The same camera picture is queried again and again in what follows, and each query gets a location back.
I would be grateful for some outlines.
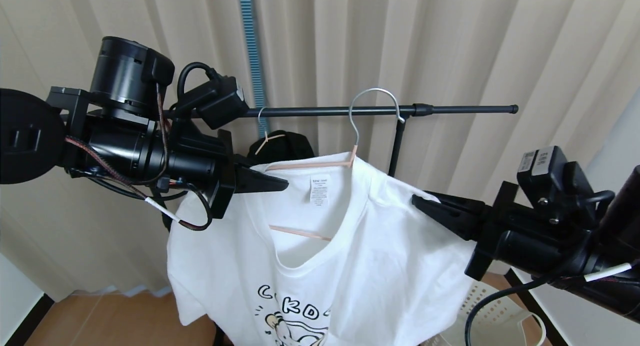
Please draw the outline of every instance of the floor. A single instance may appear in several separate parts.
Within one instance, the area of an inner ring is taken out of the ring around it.
[[[509,287],[498,275],[488,274],[483,281],[498,289]],[[524,307],[517,296],[514,300]],[[533,319],[525,321],[524,327],[527,344],[535,345],[540,327]],[[162,298],[150,293],[131,298],[118,294],[72,295],[51,307],[26,346],[211,346],[215,331],[214,323],[206,317],[182,326],[171,293]]]

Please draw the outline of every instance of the curtain fold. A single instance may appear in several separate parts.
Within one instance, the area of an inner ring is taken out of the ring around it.
[[[640,0],[254,3],[268,107],[348,106],[371,87],[400,104],[519,105],[516,115],[410,118],[396,177],[422,189],[492,202],[522,154],[546,145],[585,168],[640,87]],[[165,54],[176,78],[192,61],[234,75],[254,106],[239,0],[0,0],[0,86],[41,98],[50,86],[87,89],[107,35]],[[193,72],[187,88],[205,79]],[[357,106],[390,104],[370,94]],[[270,124],[306,135],[321,155],[354,143],[346,117]],[[356,124],[358,155],[386,171],[394,117]],[[224,128],[241,154],[258,138],[255,120]],[[62,170],[3,186],[0,206],[2,253],[55,299],[167,285],[167,233],[150,207]]]

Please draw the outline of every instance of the neckline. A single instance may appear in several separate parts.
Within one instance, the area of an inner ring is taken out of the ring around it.
[[[295,163],[320,163],[320,162],[340,162],[350,157],[350,152],[342,154],[334,154],[330,156],[316,157],[312,159],[301,159],[299,161],[285,161],[276,162],[271,164],[260,164],[252,167],[252,169],[259,172],[265,172],[269,175],[288,179],[288,177],[298,177],[303,175],[314,175],[325,172],[331,172],[338,169],[342,169],[342,166],[336,167],[322,167],[322,168],[297,168],[288,170],[266,170],[266,168],[273,164],[295,164]],[[249,219],[256,233],[262,238],[267,247],[269,248],[270,257],[272,257],[276,268],[280,273],[290,277],[298,277],[320,266],[323,262],[331,259],[336,253],[349,245],[354,237],[355,230],[357,229],[362,214],[366,209],[366,204],[369,199],[371,176],[367,172],[365,167],[366,163],[356,157],[351,169],[351,187],[349,205],[342,218],[340,227],[333,239],[327,243],[327,245],[320,250],[317,254],[313,255],[310,259],[307,259],[302,265],[298,267],[288,267],[282,264],[278,251],[275,248],[274,239],[272,237],[272,230],[269,228],[268,221],[266,220],[265,204],[260,193],[247,193],[244,195],[244,207],[246,213],[249,215]]]

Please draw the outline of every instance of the white wall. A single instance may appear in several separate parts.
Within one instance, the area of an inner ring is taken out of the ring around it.
[[[42,295],[38,286],[0,254],[0,344],[9,340]]]
[[[611,189],[617,193],[633,167],[640,164],[639,125],[640,90],[615,124],[601,152],[587,167],[594,191]],[[516,273],[523,280],[531,279],[523,272],[516,270]],[[538,287],[532,294],[569,345],[638,344],[640,324],[551,286]]]

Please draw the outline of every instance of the white plastic basket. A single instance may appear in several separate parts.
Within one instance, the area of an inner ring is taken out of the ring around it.
[[[455,323],[421,343],[421,346],[465,346],[465,322],[471,308],[497,289],[484,282],[474,282],[460,307]],[[547,336],[542,319],[532,312],[519,307],[509,297],[503,297],[483,307],[475,316],[471,326],[473,346],[527,346],[522,321],[528,317],[537,319],[542,328],[542,337],[536,346],[540,346]]]

